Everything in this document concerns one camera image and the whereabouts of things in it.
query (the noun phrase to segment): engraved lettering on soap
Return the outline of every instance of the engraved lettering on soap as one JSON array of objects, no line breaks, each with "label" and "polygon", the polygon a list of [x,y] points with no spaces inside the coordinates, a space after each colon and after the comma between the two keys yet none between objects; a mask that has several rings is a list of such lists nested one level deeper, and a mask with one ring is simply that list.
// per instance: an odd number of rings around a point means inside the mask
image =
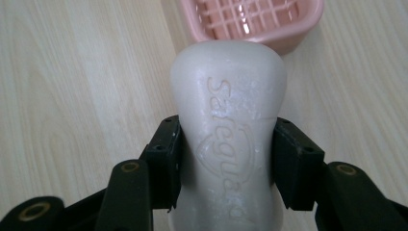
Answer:
[{"label": "engraved lettering on soap", "polygon": [[[196,157],[199,163],[220,179],[225,198],[240,196],[242,185],[251,177],[254,169],[255,149],[252,131],[246,124],[237,123],[228,115],[231,101],[231,83],[227,80],[207,81],[209,93],[208,105],[211,120],[216,126],[197,147]],[[252,222],[247,217],[246,208],[233,203],[228,216],[233,220]]]}]

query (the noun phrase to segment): light wood surface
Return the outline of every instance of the light wood surface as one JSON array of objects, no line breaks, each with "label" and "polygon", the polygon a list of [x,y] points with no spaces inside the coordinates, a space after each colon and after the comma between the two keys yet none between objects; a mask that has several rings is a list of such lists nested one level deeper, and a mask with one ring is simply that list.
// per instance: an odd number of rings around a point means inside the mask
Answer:
[{"label": "light wood surface", "polygon": [[[180,20],[174,0],[0,1],[0,218],[40,195],[70,205],[139,157],[177,113]],[[408,205],[408,2],[326,0],[283,59],[280,116]],[[316,230],[313,213],[284,216],[283,230]],[[155,230],[168,230],[166,211]]]}]

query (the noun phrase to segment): soap bar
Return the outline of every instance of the soap bar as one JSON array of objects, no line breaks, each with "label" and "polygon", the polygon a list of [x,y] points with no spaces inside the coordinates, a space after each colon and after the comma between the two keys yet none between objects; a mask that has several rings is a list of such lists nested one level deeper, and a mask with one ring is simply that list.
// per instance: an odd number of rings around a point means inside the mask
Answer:
[{"label": "soap bar", "polygon": [[286,70],[268,47],[212,40],[182,51],[171,87],[185,136],[173,231],[279,230],[270,145]]}]

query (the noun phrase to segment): pink basket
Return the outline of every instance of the pink basket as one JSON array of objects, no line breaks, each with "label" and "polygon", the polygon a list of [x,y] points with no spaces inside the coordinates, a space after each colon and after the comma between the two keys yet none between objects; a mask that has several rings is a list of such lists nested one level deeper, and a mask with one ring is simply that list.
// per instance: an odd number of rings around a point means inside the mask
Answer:
[{"label": "pink basket", "polygon": [[323,0],[180,0],[195,42],[243,39],[284,55],[319,22]]}]

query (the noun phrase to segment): plastic soap dish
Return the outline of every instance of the plastic soap dish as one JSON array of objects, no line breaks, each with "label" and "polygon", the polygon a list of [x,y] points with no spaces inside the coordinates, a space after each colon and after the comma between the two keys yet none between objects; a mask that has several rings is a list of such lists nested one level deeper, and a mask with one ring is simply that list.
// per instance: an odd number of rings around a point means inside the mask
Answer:
[{"label": "plastic soap dish", "polygon": [[284,55],[319,22],[323,0],[180,0],[193,41],[243,39]]}]

